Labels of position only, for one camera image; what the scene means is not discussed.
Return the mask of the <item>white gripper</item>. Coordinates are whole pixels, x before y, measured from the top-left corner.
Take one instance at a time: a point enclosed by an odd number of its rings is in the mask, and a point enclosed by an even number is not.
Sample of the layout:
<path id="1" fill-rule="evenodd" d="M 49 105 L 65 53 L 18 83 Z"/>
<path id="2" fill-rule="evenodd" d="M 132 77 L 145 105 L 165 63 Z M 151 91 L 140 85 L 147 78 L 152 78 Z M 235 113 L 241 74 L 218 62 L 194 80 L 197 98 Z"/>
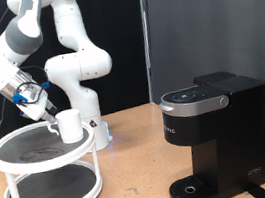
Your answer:
<path id="1" fill-rule="evenodd" d="M 57 119 L 54 117 L 58 113 L 55 106 L 52 107 L 48 94 L 43 89 L 39 89 L 35 93 L 33 99 L 30 98 L 31 93 L 28 92 L 26 96 L 15 93 L 13 95 L 13 102 L 22 111 L 22 114 L 34 121 L 42 120 L 55 124 Z"/>

